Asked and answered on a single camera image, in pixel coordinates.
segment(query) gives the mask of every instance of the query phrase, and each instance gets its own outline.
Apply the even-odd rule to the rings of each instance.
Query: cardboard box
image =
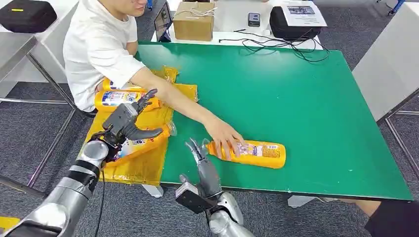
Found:
[[[173,18],[176,39],[211,41],[214,17],[197,16],[190,10],[206,12],[214,7],[212,2],[181,2]]]

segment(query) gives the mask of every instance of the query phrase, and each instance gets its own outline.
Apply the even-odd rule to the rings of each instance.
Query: green table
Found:
[[[178,67],[177,83],[198,85],[199,103],[244,139],[285,145],[282,169],[211,156],[224,187],[412,200],[341,52],[308,63],[290,49],[250,54],[241,46],[141,42],[138,55],[149,68]],[[173,121],[178,135],[169,139],[161,182],[179,183],[181,173],[197,182],[184,142],[210,136],[179,113]]]

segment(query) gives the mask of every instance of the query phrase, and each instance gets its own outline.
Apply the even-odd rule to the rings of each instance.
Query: gray carpet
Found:
[[[137,19],[139,39],[149,40],[151,23],[163,1],[155,2],[152,12]],[[372,4],[357,6],[321,6],[330,27],[320,35],[329,49],[341,50],[353,68],[388,23],[387,8]],[[46,83],[20,82],[9,97],[61,99]],[[419,111],[415,99],[406,106]],[[40,159],[69,113],[68,106],[0,104],[0,173],[20,182],[28,182]],[[419,162],[419,117],[392,118],[398,131]],[[50,191],[67,172],[77,156],[92,119],[75,115],[62,141],[52,154],[36,188]],[[380,125],[389,148],[408,183],[419,199],[419,181],[406,162],[388,127]],[[203,215],[195,215],[174,201],[174,190],[162,198],[153,198],[140,185],[106,183],[106,198],[99,236],[208,237],[211,236]],[[84,211],[76,236],[93,236],[102,194],[102,183]],[[317,200],[298,208],[287,206],[286,196],[263,193],[232,192],[245,217],[245,226],[256,236],[284,237],[368,237],[363,228],[367,217],[354,205],[328,204]],[[0,185],[0,216],[22,218],[41,200]]]

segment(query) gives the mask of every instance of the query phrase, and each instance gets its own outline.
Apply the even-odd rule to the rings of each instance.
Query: man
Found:
[[[370,219],[365,229],[372,237],[419,236],[419,202],[340,199],[355,203]]]
[[[171,83],[152,74],[134,59],[137,52],[135,16],[144,13],[147,0],[80,0],[64,41],[66,75],[76,105],[91,112],[95,93],[104,77],[122,87],[131,82],[148,90],[157,88],[157,97],[183,115],[200,122],[217,144],[217,156],[242,136],[226,122],[188,99]]]

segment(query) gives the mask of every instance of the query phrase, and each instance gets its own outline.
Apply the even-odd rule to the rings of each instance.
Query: black bag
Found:
[[[57,13],[46,1],[13,0],[0,9],[0,25],[12,32],[43,32],[56,19]]]
[[[284,12],[280,6],[273,7],[269,18],[272,33],[276,38],[284,40],[306,40],[312,39],[320,34],[322,27],[310,26],[288,26]]]

